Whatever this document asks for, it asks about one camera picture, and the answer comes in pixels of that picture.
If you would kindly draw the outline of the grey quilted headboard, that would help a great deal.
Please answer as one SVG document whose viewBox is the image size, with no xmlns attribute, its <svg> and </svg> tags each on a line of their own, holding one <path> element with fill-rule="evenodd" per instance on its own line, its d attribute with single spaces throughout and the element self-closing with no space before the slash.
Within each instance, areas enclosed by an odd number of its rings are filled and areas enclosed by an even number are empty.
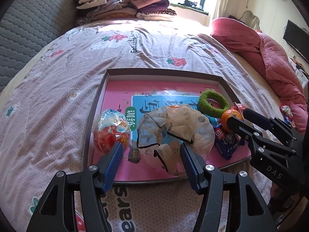
<svg viewBox="0 0 309 232">
<path fill-rule="evenodd" d="M 74 0 L 14 0 L 1 20 L 1 89 L 75 19 Z"/>
</svg>

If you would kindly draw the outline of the pink quilted blanket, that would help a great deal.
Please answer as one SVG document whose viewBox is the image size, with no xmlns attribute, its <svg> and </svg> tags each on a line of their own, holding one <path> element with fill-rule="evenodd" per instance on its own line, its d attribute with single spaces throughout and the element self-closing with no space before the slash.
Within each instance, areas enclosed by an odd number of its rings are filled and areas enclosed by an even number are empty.
<svg viewBox="0 0 309 232">
<path fill-rule="evenodd" d="M 303 134 L 307 126 L 308 111 L 301 82 L 283 47 L 266 34 L 259 32 L 258 35 L 266 78 L 273 83 L 271 87 L 282 105 L 290 107 L 296 130 Z"/>
</svg>

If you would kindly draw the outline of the beige sheer hair scrunchie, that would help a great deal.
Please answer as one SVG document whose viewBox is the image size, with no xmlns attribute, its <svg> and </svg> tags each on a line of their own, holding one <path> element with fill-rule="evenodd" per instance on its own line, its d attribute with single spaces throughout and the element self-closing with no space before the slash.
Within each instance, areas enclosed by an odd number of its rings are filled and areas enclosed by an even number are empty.
<svg viewBox="0 0 309 232">
<path fill-rule="evenodd" d="M 177 109 L 161 106 L 139 119 L 136 146 L 141 159 L 173 176 L 184 175 L 181 144 L 188 143 L 199 156 L 209 156 L 215 132 L 208 117 L 182 104 Z"/>
</svg>

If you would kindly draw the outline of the red blue snack bag left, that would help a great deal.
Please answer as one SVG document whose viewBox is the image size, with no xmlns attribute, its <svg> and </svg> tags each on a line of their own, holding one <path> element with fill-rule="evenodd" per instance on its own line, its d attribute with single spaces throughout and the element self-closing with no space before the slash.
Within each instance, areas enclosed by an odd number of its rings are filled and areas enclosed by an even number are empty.
<svg viewBox="0 0 309 232">
<path fill-rule="evenodd" d="M 95 116 L 92 125 L 94 146 L 101 154 L 108 154 L 119 142 L 126 150 L 130 142 L 130 127 L 126 117 L 114 109 L 106 109 Z"/>
</svg>

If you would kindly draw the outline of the pink strawberry print bedsheet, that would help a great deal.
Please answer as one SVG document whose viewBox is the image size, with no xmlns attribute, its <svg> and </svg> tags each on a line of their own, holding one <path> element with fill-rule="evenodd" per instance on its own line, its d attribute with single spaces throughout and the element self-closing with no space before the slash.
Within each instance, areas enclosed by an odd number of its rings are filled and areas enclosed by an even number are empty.
<svg viewBox="0 0 309 232">
<path fill-rule="evenodd" d="M 87 135 L 101 111 L 121 110 L 133 126 L 161 106 L 197 108 L 209 88 L 282 116 L 266 80 L 200 24 L 112 20 L 45 46 L 1 92 L 1 211 L 11 227 L 26 231 L 58 171 L 97 163 L 101 153 Z"/>
</svg>

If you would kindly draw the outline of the black flat television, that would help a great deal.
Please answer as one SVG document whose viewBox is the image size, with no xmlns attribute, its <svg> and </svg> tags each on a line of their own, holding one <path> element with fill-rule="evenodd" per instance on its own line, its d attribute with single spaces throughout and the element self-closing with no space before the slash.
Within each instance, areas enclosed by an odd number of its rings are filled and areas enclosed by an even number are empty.
<svg viewBox="0 0 309 232">
<path fill-rule="evenodd" d="M 288 20 L 283 39 L 308 62 L 308 31 Z"/>
</svg>

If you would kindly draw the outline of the white drawer cabinet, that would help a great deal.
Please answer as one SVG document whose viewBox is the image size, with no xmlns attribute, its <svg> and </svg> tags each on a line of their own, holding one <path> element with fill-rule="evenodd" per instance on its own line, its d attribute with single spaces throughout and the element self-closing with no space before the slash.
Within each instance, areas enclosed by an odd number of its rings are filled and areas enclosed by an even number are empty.
<svg viewBox="0 0 309 232">
<path fill-rule="evenodd" d="M 292 67 L 294 69 L 294 72 L 296 73 L 297 78 L 301 82 L 301 85 L 303 89 L 307 89 L 308 86 L 308 73 L 305 71 L 304 67 L 296 60 L 296 59 L 290 59 L 290 64 L 292 64 Z"/>
</svg>

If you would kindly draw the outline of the dark blue biscuit packet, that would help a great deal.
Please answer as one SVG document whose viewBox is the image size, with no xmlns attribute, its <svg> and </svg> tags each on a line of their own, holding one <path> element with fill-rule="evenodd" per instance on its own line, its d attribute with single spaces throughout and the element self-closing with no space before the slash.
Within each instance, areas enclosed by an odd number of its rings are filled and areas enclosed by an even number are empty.
<svg viewBox="0 0 309 232">
<path fill-rule="evenodd" d="M 229 160 L 239 146 L 244 146 L 244 139 L 233 132 L 227 132 L 221 124 L 214 127 L 214 146 L 219 154 Z"/>
</svg>

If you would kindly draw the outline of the small toy figure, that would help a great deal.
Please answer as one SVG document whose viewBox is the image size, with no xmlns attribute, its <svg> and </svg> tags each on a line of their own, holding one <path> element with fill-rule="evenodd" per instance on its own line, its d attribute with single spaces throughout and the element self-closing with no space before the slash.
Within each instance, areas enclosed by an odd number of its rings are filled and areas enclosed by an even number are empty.
<svg viewBox="0 0 309 232">
<path fill-rule="evenodd" d="M 295 122 L 293 120 L 293 114 L 290 107 L 288 105 L 281 105 L 280 112 L 283 116 L 284 122 L 291 127 L 295 127 Z"/>
</svg>

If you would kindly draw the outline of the red pillow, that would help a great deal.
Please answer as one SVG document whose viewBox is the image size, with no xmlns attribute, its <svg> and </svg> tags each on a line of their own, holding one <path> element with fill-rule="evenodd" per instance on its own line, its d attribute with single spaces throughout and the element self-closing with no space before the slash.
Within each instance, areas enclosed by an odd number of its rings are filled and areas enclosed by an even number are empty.
<svg viewBox="0 0 309 232">
<path fill-rule="evenodd" d="M 211 36 L 226 49 L 249 61 L 262 60 L 260 36 L 245 24 L 231 19 L 218 18 L 212 21 Z"/>
</svg>

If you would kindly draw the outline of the shallow brown cardboard tray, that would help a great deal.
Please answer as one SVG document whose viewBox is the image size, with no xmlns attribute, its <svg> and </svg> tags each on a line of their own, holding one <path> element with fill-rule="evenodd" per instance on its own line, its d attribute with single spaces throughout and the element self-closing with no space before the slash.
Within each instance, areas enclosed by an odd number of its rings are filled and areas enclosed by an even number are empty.
<svg viewBox="0 0 309 232">
<path fill-rule="evenodd" d="M 113 142 L 122 145 L 114 184 L 154 184 L 186 178 L 181 145 L 218 169 L 250 158 L 237 143 L 230 159 L 215 147 L 218 118 L 199 109 L 204 91 L 216 92 L 229 106 L 238 98 L 216 75 L 163 69 L 107 70 L 88 120 L 82 167 L 96 164 Z"/>
</svg>

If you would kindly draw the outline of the pile of folded clothes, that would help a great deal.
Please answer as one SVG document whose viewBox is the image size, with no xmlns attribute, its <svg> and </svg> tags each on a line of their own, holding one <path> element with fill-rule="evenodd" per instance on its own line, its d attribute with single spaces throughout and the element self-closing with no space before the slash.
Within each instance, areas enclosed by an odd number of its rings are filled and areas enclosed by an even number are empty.
<svg viewBox="0 0 309 232">
<path fill-rule="evenodd" d="M 137 18 L 172 21 L 177 12 L 170 9 L 169 0 L 74 0 L 77 23 L 98 20 Z"/>
</svg>

